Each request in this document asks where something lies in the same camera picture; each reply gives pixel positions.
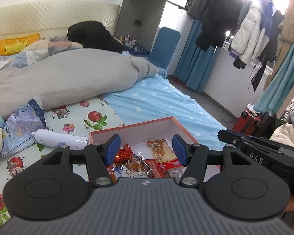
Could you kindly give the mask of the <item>blue white snack bag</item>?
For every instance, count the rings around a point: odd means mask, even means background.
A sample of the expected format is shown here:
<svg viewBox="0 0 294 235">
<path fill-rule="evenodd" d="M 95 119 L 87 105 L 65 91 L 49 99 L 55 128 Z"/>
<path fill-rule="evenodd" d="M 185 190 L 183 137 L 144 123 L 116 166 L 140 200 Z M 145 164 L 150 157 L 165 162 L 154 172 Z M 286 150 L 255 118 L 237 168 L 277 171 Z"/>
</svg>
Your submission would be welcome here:
<svg viewBox="0 0 294 235">
<path fill-rule="evenodd" d="M 113 163 L 110 167 L 107 167 L 107 171 L 109 172 L 113 183 L 117 183 L 117 180 L 120 177 L 123 177 L 123 170 L 124 165 L 116 165 L 115 163 Z"/>
</svg>

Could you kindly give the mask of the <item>red orange corn snack packet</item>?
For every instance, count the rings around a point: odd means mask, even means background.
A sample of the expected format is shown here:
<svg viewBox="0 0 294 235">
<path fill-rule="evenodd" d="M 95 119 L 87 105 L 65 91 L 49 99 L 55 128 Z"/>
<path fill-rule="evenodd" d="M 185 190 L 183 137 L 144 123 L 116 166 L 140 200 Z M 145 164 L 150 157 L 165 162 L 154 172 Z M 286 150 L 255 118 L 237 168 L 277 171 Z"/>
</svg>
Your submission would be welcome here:
<svg viewBox="0 0 294 235">
<path fill-rule="evenodd" d="M 158 162 L 167 162 L 176 159 L 176 155 L 165 139 L 156 139 L 146 142 Z"/>
</svg>

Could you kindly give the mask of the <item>red spicy strip packet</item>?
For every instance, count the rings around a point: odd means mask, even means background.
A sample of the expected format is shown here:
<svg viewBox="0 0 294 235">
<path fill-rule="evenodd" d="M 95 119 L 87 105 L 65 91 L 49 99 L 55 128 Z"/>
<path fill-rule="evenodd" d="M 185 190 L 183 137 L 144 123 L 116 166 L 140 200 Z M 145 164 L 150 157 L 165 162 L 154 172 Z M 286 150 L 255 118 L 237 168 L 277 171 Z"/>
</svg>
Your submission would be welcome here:
<svg viewBox="0 0 294 235">
<path fill-rule="evenodd" d="M 145 159 L 144 162 L 151 168 L 155 178 L 166 178 L 165 173 L 158 167 L 155 159 Z"/>
</svg>

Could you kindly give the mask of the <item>small red packet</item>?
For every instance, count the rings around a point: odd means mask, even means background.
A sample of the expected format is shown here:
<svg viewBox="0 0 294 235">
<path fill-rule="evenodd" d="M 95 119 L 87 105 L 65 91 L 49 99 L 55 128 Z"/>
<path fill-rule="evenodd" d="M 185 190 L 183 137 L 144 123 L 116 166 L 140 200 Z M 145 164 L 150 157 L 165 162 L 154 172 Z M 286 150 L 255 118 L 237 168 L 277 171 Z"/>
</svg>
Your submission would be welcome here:
<svg viewBox="0 0 294 235">
<path fill-rule="evenodd" d="M 170 169 L 175 169 L 181 167 L 180 162 L 177 159 L 167 161 L 167 162 L 159 162 L 158 167 L 163 171 L 167 172 Z"/>
</svg>

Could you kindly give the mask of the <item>floral fruit mat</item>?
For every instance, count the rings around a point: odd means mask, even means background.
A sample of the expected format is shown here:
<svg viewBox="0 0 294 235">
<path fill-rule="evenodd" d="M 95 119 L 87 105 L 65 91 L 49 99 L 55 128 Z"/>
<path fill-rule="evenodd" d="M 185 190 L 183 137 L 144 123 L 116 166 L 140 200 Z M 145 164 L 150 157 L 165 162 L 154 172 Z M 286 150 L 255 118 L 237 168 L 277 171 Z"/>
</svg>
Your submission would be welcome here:
<svg viewBox="0 0 294 235">
<path fill-rule="evenodd" d="M 34 97 L 14 110 L 2 129 L 0 153 L 0 226 L 10 219 L 2 192 L 8 181 L 60 146 L 83 149 L 95 130 L 124 123 L 101 97 L 44 111 Z"/>
</svg>

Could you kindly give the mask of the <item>orange box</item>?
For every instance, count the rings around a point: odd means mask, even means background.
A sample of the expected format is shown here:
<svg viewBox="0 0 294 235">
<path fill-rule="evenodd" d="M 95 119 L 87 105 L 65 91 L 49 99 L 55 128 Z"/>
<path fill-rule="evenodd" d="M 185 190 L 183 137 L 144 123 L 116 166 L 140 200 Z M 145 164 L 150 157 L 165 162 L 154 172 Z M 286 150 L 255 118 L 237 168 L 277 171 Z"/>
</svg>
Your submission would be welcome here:
<svg viewBox="0 0 294 235">
<path fill-rule="evenodd" d="M 93 131 L 89 133 L 89 143 L 103 144 L 114 134 L 120 136 L 120 146 L 130 147 L 153 170 L 156 178 L 169 176 L 168 171 L 172 169 L 184 169 L 172 150 L 174 135 L 180 135 L 187 144 L 200 143 L 208 146 L 202 140 L 195 139 L 174 117 Z M 170 153 L 158 158 L 149 142 L 160 140 L 164 140 L 163 149 L 170 150 Z"/>
</svg>

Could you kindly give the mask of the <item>white spray bottle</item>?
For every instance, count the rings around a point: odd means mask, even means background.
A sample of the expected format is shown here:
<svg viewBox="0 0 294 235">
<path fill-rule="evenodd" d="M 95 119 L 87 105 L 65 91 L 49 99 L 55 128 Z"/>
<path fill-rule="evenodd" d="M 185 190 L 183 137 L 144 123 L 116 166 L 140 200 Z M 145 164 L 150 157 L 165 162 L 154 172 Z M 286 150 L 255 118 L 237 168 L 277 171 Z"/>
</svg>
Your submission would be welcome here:
<svg viewBox="0 0 294 235">
<path fill-rule="evenodd" d="M 47 129 L 38 129 L 31 135 L 38 143 L 53 148 L 69 146 L 71 150 L 82 150 L 88 144 L 87 137 L 63 134 Z"/>
</svg>

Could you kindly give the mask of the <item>red suitcase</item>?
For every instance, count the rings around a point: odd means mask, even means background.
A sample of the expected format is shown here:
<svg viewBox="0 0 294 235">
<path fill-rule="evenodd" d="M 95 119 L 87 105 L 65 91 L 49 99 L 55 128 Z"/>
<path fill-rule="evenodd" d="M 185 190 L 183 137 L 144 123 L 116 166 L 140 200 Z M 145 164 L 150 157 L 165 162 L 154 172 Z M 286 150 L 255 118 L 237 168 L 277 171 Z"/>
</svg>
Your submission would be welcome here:
<svg viewBox="0 0 294 235">
<path fill-rule="evenodd" d="M 249 136 L 268 137 L 272 134 L 275 120 L 276 114 L 272 111 L 258 113 L 246 108 L 232 130 Z"/>
</svg>

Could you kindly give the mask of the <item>blue floral snack bag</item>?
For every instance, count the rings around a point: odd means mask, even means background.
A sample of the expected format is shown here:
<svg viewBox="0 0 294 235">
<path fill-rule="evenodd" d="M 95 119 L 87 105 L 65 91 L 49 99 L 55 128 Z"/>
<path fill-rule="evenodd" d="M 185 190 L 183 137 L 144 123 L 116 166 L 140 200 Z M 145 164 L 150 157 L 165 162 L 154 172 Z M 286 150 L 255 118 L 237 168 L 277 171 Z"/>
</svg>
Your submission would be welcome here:
<svg viewBox="0 0 294 235">
<path fill-rule="evenodd" d="M 6 120 L 1 156 L 6 157 L 30 147 L 35 143 L 32 133 L 45 128 L 42 101 L 39 96 L 35 96 L 25 105 L 17 108 Z"/>
</svg>

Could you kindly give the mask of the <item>grey duvet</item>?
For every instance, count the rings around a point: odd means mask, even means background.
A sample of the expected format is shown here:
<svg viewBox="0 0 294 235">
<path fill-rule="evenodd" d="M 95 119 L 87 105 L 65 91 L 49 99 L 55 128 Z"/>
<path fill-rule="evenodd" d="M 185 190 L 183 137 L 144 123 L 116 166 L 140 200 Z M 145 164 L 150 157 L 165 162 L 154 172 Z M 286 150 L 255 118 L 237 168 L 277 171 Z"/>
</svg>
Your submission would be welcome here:
<svg viewBox="0 0 294 235">
<path fill-rule="evenodd" d="M 23 68 L 0 71 L 0 117 L 7 119 L 35 96 L 42 109 L 87 100 L 131 88 L 158 68 L 142 57 L 100 49 L 76 49 L 52 55 Z"/>
</svg>

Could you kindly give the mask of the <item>blue curtain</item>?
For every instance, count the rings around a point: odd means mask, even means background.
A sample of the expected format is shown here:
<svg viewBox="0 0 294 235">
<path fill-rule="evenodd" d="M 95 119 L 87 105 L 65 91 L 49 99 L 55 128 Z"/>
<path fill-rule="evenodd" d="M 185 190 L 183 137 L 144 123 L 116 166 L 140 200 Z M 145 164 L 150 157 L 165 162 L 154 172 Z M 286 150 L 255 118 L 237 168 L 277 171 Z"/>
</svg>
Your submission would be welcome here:
<svg viewBox="0 0 294 235">
<path fill-rule="evenodd" d="M 201 32 L 202 23 L 193 20 L 192 27 L 183 49 L 181 58 L 174 72 L 174 78 L 182 81 L 188 88 L 201 93 L 211 74 L 216 52 L 214 47 L 202 50 L 195 43 Z"/>
</svg>

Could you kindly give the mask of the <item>blue chair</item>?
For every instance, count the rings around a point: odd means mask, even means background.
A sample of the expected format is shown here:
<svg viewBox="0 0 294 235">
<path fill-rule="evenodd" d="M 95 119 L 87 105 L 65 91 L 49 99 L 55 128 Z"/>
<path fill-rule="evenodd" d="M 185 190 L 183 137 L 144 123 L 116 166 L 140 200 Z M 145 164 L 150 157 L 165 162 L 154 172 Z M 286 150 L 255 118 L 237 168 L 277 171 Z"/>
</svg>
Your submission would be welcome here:
<svg viewBox="0 0 294 235">
<path fill-rule="evenodd" d="M 162 27 L 154 42 L 152 51 L 147 60 L 155 65 L 164 79 L 167 78 L 168 67 L 180 41 L 179 31 Z"/>
</svg>

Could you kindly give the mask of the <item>patchwork quilt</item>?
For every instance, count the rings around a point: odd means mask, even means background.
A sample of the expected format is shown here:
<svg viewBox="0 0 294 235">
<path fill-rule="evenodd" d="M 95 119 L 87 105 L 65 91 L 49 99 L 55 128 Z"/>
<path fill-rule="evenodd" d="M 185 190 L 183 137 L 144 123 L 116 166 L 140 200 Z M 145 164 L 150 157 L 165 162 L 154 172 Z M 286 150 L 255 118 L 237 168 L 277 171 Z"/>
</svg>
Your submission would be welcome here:
<svg viewBox="0 0 294 235">
<path fill-rule="evenodd" d="M 30 44 L 20 53 L 11 56 L 0 55 L 0 70 L 8 67 L 23 68 L 33 65 L 52 55 L 69 50 L 81 49 L 83 46 L 71 41 L 50 41 L 48 39 L 38 40 Z"/>
</svg>

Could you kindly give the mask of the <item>black clothing pile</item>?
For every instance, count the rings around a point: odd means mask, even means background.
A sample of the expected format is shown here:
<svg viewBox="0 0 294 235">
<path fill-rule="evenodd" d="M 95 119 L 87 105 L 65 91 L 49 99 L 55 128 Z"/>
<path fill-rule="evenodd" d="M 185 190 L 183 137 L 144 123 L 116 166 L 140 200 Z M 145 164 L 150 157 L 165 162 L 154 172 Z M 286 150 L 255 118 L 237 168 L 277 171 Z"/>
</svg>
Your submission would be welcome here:
<svg viewBox="0 0 294 235">
<path fill-rule="evenodd" d="M 126 47 L 114 39 L 105 26 L 98 21 L 83 21 L 68 28 L 69 41 L 80 43 L 83 48 L 93 48 L 122 53 Z"/>
</svg>

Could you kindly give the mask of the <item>white puffer jacket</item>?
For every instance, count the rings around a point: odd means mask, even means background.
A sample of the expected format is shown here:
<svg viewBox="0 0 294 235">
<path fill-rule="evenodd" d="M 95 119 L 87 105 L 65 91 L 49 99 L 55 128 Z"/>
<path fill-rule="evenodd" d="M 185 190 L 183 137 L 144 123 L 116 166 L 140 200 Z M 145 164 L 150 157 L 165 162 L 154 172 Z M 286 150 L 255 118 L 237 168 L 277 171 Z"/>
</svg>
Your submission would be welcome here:
<svg viewBox="0 0 294 235">
<path fill-rule="evenodd" d="M 262 12 L 263 6 L 260 2 L 253 2 L 231 42 L 231 49 L 244 64 L 249 64 L 252 61 L 261 32 Z"/>
</svg>

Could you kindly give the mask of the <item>yellow pillow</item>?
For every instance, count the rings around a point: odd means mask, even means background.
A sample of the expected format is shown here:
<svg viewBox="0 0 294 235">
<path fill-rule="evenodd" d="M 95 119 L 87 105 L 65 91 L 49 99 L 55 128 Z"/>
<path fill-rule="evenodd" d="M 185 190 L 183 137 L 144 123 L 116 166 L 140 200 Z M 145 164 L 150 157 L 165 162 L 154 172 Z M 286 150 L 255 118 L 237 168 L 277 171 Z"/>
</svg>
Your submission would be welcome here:
<svg viewBox="0 0 294 235">
<path fill-rule="evenodd" d="M 24 36 L 20 38 L 10 38 L 0 40 L 0 55 L 10 56 L 20 53 L 30 44 L 38 41 L 40 39 L 40 34 L 31 34 L 29 36 Z"/>
</svg>

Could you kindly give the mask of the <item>cream padded headboard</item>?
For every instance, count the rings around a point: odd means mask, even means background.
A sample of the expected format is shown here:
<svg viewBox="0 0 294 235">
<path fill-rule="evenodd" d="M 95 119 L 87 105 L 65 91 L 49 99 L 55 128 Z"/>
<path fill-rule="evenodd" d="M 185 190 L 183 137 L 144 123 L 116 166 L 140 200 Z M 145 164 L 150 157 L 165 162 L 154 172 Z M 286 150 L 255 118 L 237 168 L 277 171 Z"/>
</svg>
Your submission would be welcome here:
<svg viewBox="0 0 294 235">
<path fill-rule="evenodd" d="M 67 34 L 71 25 L 98 21 L 114 34 L 120 6 L 92 1 L 28 2 L 0 7 L 0 40 L 39 33 L 41 38 Z"/>
</svg>

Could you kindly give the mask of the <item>grey bedside shelf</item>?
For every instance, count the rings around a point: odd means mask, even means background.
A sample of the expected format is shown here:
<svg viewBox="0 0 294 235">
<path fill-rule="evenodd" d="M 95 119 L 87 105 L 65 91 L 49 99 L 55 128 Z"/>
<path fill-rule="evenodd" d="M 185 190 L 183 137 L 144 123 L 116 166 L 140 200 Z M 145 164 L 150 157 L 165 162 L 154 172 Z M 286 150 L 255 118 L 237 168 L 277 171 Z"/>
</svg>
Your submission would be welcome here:
<svg viewBox="0 0 294 235">
<path fill-rule="evenodd" d="M 136 43 L 150 51 L 159 29 L 177 30 L 184 13 L 181 7 L 166 0 L 123 0 L 115 34 L 132 36 Z"/>
</svg>

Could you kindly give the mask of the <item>hanging dark clothes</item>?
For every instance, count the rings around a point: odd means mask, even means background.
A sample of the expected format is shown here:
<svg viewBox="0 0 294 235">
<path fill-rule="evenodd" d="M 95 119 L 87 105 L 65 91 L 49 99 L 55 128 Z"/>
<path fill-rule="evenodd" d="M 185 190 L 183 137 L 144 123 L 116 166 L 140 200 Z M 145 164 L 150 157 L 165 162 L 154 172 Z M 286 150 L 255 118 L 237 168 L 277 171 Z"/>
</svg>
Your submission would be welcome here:
<svg viewBox="0 0 294 235">
<path fill-rule="evenodd" d="M 188 14 L 202 23 L 195 43 L 203 51 L 222 47 L 226 32 L 237 27 L 243 0 L 191 0 Z"/>
</svg>

